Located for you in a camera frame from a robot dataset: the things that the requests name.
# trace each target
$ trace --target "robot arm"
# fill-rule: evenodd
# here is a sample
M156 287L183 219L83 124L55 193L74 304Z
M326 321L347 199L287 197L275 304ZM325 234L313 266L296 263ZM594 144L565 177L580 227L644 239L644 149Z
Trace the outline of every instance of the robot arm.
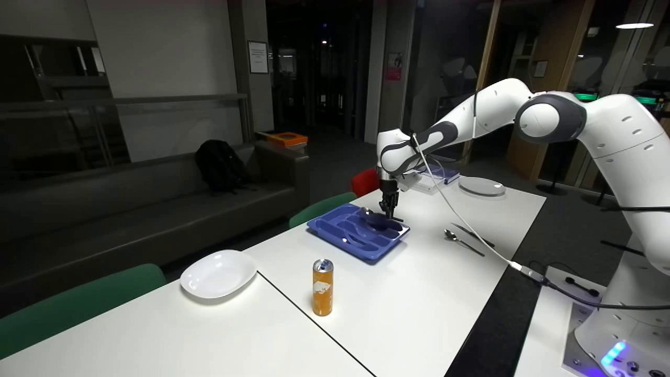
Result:
M381 170L381 210L394 215L398 182L421 154L485 137L503 125L544 143L580 141L609 182L622 207L667 207L670 138L653 116L633 97L613 94L591 104L565 92L532 94L519 79L503 79L460 103L426 133L381 133L376 157ZM648 260L670 275L670 213L626 212Z

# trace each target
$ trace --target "blue plastic tray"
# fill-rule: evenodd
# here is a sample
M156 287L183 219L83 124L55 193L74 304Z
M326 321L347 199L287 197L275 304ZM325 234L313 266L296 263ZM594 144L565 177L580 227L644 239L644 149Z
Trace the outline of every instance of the blue plastic tray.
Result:
M376 265L408 232L407 227L381 215L370 219L357 206L342 206L309 221L307 230L367 265Z

